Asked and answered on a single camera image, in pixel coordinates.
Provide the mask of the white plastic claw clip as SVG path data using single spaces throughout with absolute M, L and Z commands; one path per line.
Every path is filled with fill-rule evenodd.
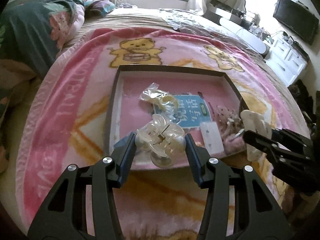
M 240 113 L 240 118 L 242 120 L 242 123 L 244 124 L 245 131 L 252 131 L 258 133 L 259 135 L 263 135 L 268 139 L 271 139 L 272 128 L 270 124 L 265 121 L 264 116 L 262 114 L 246 109 Z M 258 161 L 260 157 L 263 155 L 263 152 L 257 150 L 253 146 L 250 146 L 248 143 L 246 144 L 248 161 Z

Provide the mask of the pink fluffy pompom hair clip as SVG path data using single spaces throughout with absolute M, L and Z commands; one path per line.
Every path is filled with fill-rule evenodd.
M 227 129 L 223 132 L 221 138 L 226 155 L 234 155 L 246 150 L 246 144 L 242 138 L 244 131 L 245 130 L 242 128 L 236 132 L 231 129 Z

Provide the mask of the pink lace bow hair clip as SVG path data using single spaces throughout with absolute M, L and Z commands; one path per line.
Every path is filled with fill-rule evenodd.
M 215 120 L 223 141 L 234 140 L 244 131 L 244 126 L 238 112 L 229 110 L 225 106 L 216 107 Z

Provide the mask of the stud earrings white card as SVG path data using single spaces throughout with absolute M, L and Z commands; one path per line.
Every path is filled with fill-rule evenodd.
M 224 146 L 220 131 L 216 122 L 200 123 L 200 130 L 206 150 L 211 156 L 218 156 L 223 153 Z

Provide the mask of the clear pearl flower claw clip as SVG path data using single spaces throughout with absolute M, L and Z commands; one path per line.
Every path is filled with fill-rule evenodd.
M 151 162 L 159 168 L 171 167 L 186 148 L 183 128 L 160 114 L 153 114 L 152 120 L 137 130 L 135 144 L 149 152 Z

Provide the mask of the yellow hair ties plastic bag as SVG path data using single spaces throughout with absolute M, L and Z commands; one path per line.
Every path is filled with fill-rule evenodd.
M 139 96 L 139 99 L 157 106 L 167 119 L 175 121 L 178 110 L 178 100 L 169 92 L 159 89 L 159 84 L 152 83 Z

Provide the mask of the white drawer cabinet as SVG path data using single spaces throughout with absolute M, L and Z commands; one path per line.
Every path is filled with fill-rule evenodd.
M 283 81 L 286 87 L 304 77 L 307 61 L 280 35 L 272 37 L 273 43 L 265 56 L 266 64 Z

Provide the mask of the dark cardboard box tray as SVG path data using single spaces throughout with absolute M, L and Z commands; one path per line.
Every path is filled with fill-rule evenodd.
M 175 66 L 120 66 L 114 77 L 106 114 L 104 154 L 109 155 L 153 114 L 182 127 L 218 159 L 239 154 L 246 145 L 238 128 L 247 109 L 230 77 L 214 70 Z

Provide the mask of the pink bear pattern blanket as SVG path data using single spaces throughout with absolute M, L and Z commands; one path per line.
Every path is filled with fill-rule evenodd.
M 104 153 L 104 126 L 121 56 L 136 65 L 132 41 L 147 43 L 147 64 L 224 72 L 250 110 L 274 128 L 302 135 L 309 130 L 293 96 L 262 57 L 226 35 L 212 37 L 164 29 L 99 28 L 61 54 L 37 91 L 25 123 L 16 166 L 16 200 L 29 228 L 42 201 L 67 165 L 88 166 Z M 129 239 L 195 239 L 204 197 L 191 182 L 187 158 L 170 171 L 158 170 L 147 157 L 136 159 L 123 190 L 116 191 L 120 222 Z

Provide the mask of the white bed footboard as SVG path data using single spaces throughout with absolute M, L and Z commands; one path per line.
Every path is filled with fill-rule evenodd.
M 245 28 L 240 25 L 228 20 L 227 18 L 220 18 L 219 23 L 232 33 L 234 33 L 237 37 L 246 42 L 250 48 L 255 50 L 257 53 L 265 57 L 268 53 L 267 45 L 264 42 L 256 37 L 251 32 L 247 31 Z

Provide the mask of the black flat television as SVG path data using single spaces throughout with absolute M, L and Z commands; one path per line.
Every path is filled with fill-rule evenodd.
M 319 19 L 308 9 L 292 0 L 277 0 L 273 17 L 312 45 L 318 32 Z

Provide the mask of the floral dark green quilt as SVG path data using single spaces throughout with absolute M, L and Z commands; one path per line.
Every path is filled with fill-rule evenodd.
M 1 13 L 1 59 L 43 78 L 84 22 L 83 0 L 30 1 Z

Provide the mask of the purple teal pillow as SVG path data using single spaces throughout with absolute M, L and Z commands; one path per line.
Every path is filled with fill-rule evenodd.
M 109 0 L 91 0 L 85 2 L 85 13 L 105 17 L 116 8 Z

